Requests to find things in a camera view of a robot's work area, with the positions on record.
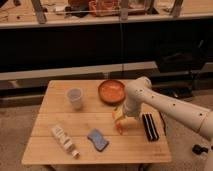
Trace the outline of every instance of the wooden bowl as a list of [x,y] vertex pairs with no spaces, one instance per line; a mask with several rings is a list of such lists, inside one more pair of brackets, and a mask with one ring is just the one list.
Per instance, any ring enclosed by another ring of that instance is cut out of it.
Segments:
[[124,87],[124,84],[117,80],[103,81],[98,87],[99,97],[109,105],[116,105],[125,99]]

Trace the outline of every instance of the small cup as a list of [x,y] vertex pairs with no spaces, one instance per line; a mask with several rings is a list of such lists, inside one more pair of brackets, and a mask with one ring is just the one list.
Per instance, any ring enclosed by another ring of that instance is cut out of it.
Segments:
[[67,97],[73,108],[79,110],[82,108],[82,90],[80,88],[72,88],[68,91]]

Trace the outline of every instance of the floor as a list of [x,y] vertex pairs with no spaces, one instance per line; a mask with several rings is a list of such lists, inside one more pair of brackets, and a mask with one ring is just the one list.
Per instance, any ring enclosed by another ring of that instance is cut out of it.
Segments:
[[[213,109],[213,89],[193,92],[191,103]],[[0,101],[0,171],[46,171],[41,166],[23,166],[21,159],[35,122],[41,95],[7,97]],[[203,170],[206,154],[195,155],[194,144],[208,147],[209,143],[199,135],[163,115],[166,135],[172,154],[172,162],[153,164],[150,171]],[[59,171],[110,170],[136,171],[138,165],[54,166]]]

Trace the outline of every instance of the wooden table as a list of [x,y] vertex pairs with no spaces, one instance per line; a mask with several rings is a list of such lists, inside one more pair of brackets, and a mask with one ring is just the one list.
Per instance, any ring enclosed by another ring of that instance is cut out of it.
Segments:
[[[162,128],[159,113],[143,104],[142,113],[152,113],[159,140],[149,142],[144,126],[134,118],[122,121],[123,135],[114,127],[112,111],[115,107],[104,104],[98,96],[98,86],[103,80],[51,81],[44,96],[33,131],[29,138],[22,163],[39,164],[133,164],[171,161],[171,154]],[[66,92],[73,87],[83,90],[83,109],[73,110]],[[57,144],[51,128],[59,124],[72,137],[80,152],[72,158]],[[87,134],[97,128],[109,140],[103,152],[98,152],[87,139]]]
[[[8,0],[0,9],[0,28],[28,28],[28,27],[50,27],[54,25],[93,25],[93,24],[113,24],[120,23],[118,16],[93,17],[91,14],[83,18],[56,15],[54,5],[67,5],[67,0],[40,0],[41,4],[48,9],[45,13],[47,23],[40,25],[37,23],[35,12],[30,0],[22,0],[21,5],[14,7],[13,0]],[[164,21],[172,20],[169,13],[165,13],[159,2],[171,2],[174,0],[156,0],[154,7],[159,15],[132,15],[123,22],[143,22],[143,21]],[[205,18],[213,16],[212,0],[184,0],[179,18]]]

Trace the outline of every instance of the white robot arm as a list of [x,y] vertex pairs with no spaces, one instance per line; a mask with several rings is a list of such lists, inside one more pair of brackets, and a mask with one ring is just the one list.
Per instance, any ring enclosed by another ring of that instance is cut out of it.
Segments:
[[151,87],[151,81],[147,77],[138,78],[125,86],[124,115],[129,117],[139,116],[141,103],[146,103],[211,141],[204,170],[212,171],[213,111],[159,94],[151,90]]

